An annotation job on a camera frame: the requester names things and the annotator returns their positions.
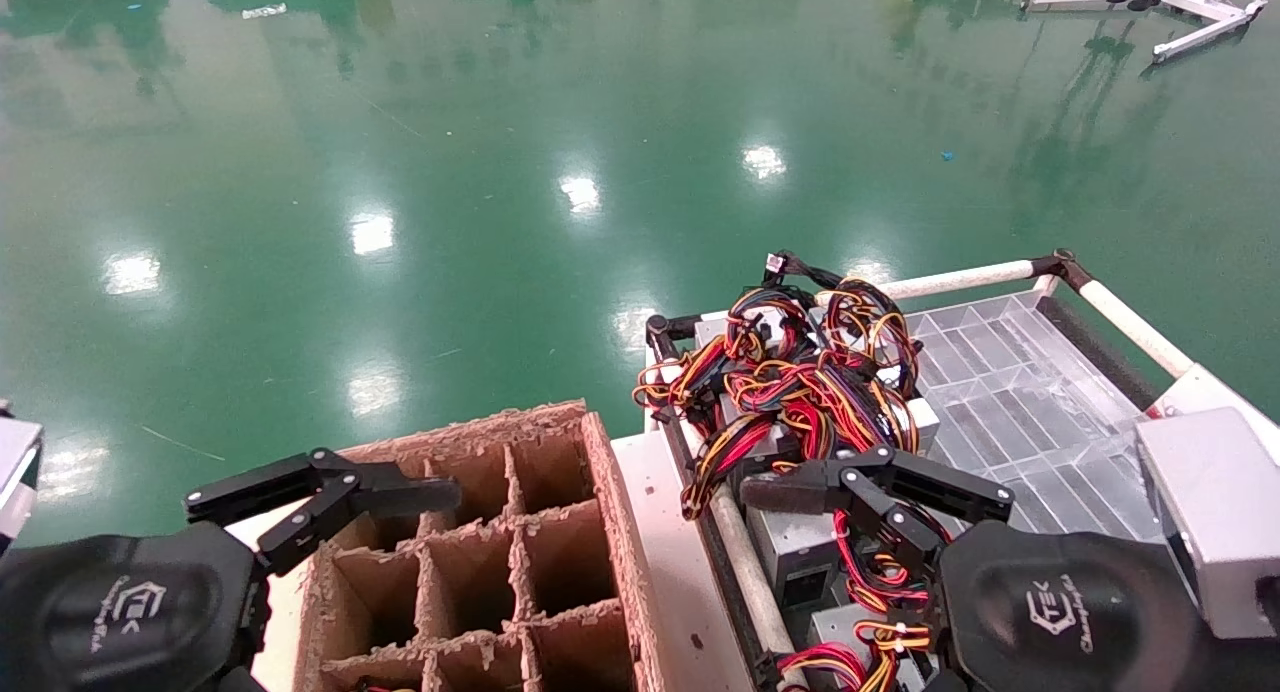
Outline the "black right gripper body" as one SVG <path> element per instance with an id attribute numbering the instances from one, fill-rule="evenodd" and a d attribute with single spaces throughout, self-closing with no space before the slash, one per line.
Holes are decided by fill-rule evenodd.
<path id="1" fill-rule="evenodd" d="M 1161 544 L 983 522 L 937 555 L 937 657 L 964 691 L 1184 691 L 1213 637 Z"/>

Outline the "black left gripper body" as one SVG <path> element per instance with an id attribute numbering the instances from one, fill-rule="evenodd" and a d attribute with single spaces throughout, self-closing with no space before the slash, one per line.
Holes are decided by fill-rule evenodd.
<path id="1" fill-rule="evenodd" d="M 266 573 L 218 524 L 10 550 L 5 691 L 257 691 Z"/>

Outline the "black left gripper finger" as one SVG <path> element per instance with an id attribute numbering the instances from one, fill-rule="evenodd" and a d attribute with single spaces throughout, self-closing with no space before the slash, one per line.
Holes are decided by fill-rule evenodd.
<path id="1" fill-rule="evenodd" d="M 393 460 L 358 463 L 314 450 L 188 492 L 186 521 L 233 524 L 302 501 L 300 524 L 347 524 L 357 515 L 448 513 L 463 501 L 453 477 L 412 478 Z"/>
<path id="2" fill-rule="evenodd" d="M 259 539 L 259 560 L 268 576 L 285 576 L 360 515 L 396 518 L 449 513 L 462 501 L 456 478 L 340 477 Z"/>

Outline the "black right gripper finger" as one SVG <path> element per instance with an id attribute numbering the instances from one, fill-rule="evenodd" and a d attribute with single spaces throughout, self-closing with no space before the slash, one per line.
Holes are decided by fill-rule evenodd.
<path id="1" fill-rule="evenodd" d="M 892 446 L 803 460 L 788 472 L 742 481 L 742 504 L 772 513 L 846 510 L 852 519 L 868 523 L 904 514 L 908 501 L 966 523 L 1007 522 L 1012 491 Z"/>
<path id="2" fill-rule="evenodd" d="M 890 555 L 918 576 L 937 576 L 945 542 L 900 501 L 877 487 L 744 487 L 749 508 L 817 515 L 844 510 L 849 524 L 878 540 Z"/>

